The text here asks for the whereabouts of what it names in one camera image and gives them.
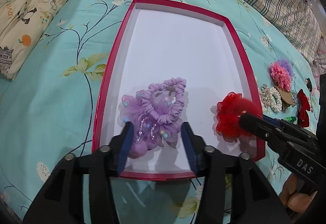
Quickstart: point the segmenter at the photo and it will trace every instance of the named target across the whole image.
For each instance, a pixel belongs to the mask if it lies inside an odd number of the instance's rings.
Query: red tulle scrunchie
[[[230,92],[222,102],[217,104],[218,124],[216,132],[229,138],[251,136],[239,126],[239,118],[244,113],[260,116],[260,109],[252,101],[242,98],[242,94]]]

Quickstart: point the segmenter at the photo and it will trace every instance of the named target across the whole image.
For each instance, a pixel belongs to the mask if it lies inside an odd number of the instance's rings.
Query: blanket
[[[80,156],[91,152],[101,77],[131,1],[69,0],[54,17],[15,81],[0,79],[0,200],[20,218],[66,153]],[[278,58],[291,61],[291,89],[294,94],[303,89],[309,98],[313,111],[308,113],[307,129],[315,132],[319,96],[309,64],[270,22],[242,0],[177,1],[229,18],[246,50],[259,89],[264,84],[273,86],[268,70],[271,63]],[[189,37],[201,39],[206,34]],[[162,34],[159,40],[168,39]],[[86,72],[82,66],[85,62]],[[306,86],[308,78],[311,93]],[[264,105],[263,110],[273,118],[295,120],[298,106],[278,114]],[[257,164],[279,193],[290,172],[278,163],[278,155],[266,146],[266,157]],[[230,181],[226,176],[225,223],[230,218]],[[203,178],[169,183],[112,179],[120,223],[194,223],[203,183]],[[84,191],[85,223],[90,223],[87,178]]]

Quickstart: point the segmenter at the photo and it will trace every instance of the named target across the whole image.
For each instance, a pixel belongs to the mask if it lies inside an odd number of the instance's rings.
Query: pearl hair clip
[[[274,87],[268,88],[266,84],[260,88],[261,101],[265,108],[271,107],[273,112],[279,113],[282,110],[281,95]]]

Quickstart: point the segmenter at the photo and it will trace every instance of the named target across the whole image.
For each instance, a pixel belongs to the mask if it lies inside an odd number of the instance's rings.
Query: orange print
[[[31,44],[31,42],[32,42],[32,39],[31,39],[31,37],[29,35],[24,34],[22,36],[22,40],[18,39],[18,42],[22,43],[23,46],[29,46]]]

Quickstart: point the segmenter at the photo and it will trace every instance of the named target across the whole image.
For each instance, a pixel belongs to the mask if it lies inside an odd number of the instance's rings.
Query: screw
[[[110,151],[110,147],[109,146],[102,146],[101,148],[100,148],[100,152],[108,152],[108,151]]]
[[[72,153],[69,153],[65,156],[65,160],[73,160],[75,158],[75,155]]]
[[[245,152],[241,153],[240,157],[242,159],[244,159],[244,160],[249,160],[250,159],[250,155],[248,153],[245,153]]]
[[[206,146],[204,150],[208,153],[212,153],[215,151],[215,148],[213,146]]]

